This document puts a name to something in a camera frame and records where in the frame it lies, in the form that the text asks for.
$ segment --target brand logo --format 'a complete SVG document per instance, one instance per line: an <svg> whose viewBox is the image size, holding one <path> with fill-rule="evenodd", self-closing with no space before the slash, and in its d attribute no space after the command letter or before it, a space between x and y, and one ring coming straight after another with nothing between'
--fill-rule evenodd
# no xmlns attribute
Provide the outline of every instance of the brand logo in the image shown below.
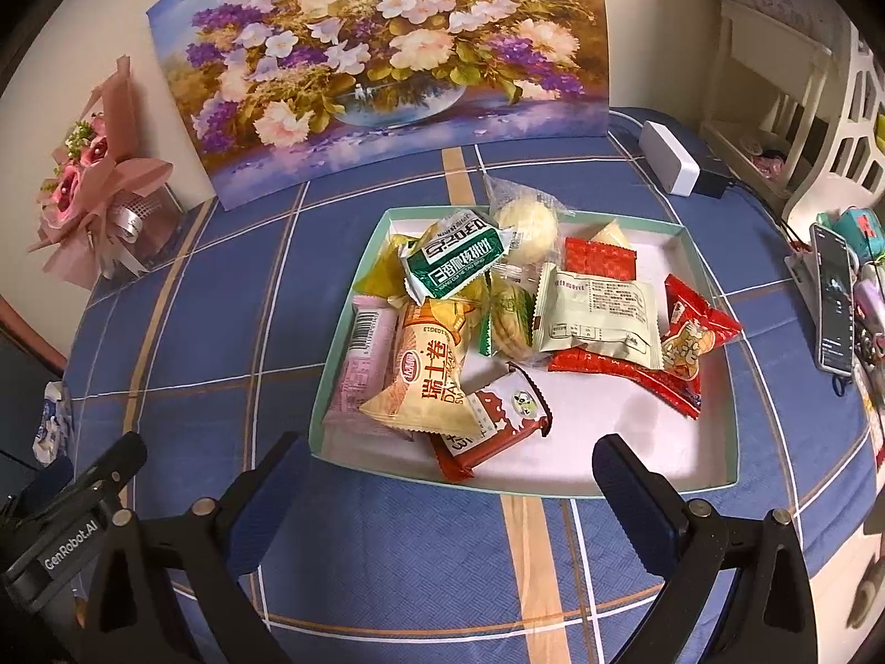
<svg viewBox="0 0 885 664"><path fill-rule="evenodd" d="M55 567L64 561L65 557L73 554L77 547L79 547L83 542L95 534L98 531L98 525L95 520L89 520L86 522L85 530L80 530L75 535L72 535L68 538L66 542L63 542L59 545L59 548L56 549L56 552L51 556L47 557L43 560L43 567L46 567L46 571L51 572Z"/></svg>
<svg viewBox="0 0 885 664"><path fill-rule="evenodd" d="M400 374L403 375L403 379L409 384L412 384L413 381L417 380L420 368L420 360L418 359L418 353L415 350L404 352L403 356L399 359Z"/></svg>

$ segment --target teal object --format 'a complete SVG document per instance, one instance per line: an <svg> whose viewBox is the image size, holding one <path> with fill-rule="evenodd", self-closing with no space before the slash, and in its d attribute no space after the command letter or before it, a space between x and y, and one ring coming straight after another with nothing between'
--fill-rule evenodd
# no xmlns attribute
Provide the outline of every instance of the teal object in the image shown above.
<svg viewBox="0 0 885 664"><path fill-rule="evenodd" d="M826 215L818 215L818 222L842 235L861 264L877 260L885 254L885 232L882 232L882 225L873 210L849 207L835 223L831 223Z"/></svg>

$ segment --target wall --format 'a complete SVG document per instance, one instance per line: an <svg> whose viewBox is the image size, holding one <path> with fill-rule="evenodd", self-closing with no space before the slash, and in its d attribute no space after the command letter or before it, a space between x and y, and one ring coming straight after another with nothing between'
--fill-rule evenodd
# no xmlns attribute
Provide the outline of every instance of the wall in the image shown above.
<svg viewBox="0 0 885 664"><path fill-rule="evenodd" d="M65 0L31 46L0 99L0 293L63 353L87 292L44 275L34 241L37 195L50 151L90 89L119 55L133 59L148 151L173 162L171 184L185 206L211 196L209 181L165 86L144 12L157 0ZM717 30L715 0L606 0L612 104L699 117Z"/></svg>

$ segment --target blue plaid tablecloth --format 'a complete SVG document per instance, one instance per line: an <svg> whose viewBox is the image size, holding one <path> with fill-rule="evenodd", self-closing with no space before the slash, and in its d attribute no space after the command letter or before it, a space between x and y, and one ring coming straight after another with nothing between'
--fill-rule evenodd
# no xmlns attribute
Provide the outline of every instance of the blue plaid tablecloth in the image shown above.
<svg viewBox="0 0 885 664"><path fill-rule="evenodd" d="M758 203L666 197L634 121L607 137L511 141L413 154L294 186L236 210L189 213L170 255L137 281L101 281L65 379L78 472L124 431L149 459L128 490L142 518L218 496L281 432L306 432L337 314L366 241L391 207L485 203L481 172L577 210L689 228L745 336L727 346L738 412L736 486L720 512L795 514L811 574L860 525L875 464L860 398L839 399L813 363L813 322L789 282L786 243ZM683 661L718 616L720 574ZM532 664L609 661L660 580L605 501L493 496L361 474L313 459L257 574L243 586L299 662ZM186 583L183 609L218 661Z"/></svg>

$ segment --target metal bolt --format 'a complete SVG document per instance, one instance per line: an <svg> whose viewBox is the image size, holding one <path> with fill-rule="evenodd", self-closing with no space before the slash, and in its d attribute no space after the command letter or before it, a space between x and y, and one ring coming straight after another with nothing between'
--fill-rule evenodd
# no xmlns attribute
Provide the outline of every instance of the metal bolt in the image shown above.
<svg viewBox="0 0 885 664"><path fill-rule="evenodd" d="M190 511L198 517L205 517L206 514L211 514L215 511L215 500L210 496L204 496L190 505Z"/></svg>
<svg viewBox="0 0 885 664"><path fill-rule="evenodd" d="M114 512L111 521L115 527L125 527L132 521L132 510L120 509L118 512Z"/></svg>
<svg viewBox="0 0 885 664"><path fill-rule="evenodd" d="M689 512L696 517L709 517L714 512L714 508L711 507L710 502L704 499L692 499L689 502Z"/></svg>
<svg viewBox="0 0 885 664"><path fill-rule="evenodd" d="M793 521L793 518L789 515L789 512L786 509L775 509L772 512L772 519L782 527L786 527L786 525Z"/></svg>

